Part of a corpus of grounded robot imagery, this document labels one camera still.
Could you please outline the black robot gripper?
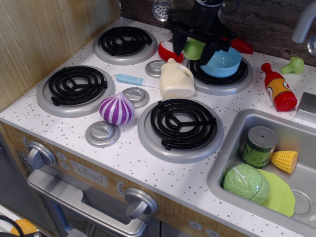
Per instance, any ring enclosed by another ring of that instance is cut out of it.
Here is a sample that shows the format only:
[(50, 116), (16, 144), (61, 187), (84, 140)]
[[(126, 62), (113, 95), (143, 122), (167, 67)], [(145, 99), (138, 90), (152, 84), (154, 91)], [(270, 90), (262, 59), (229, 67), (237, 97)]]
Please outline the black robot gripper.
[(173, 33), (173, 50), (180, 55), (187, 38), (205, 43), (199, 64), (207, 65), (214, 53), (228, 51), (236, 34), (218, 18), (223, 0), (196, 0), (192, 9), (169, 9), (166, 26)]

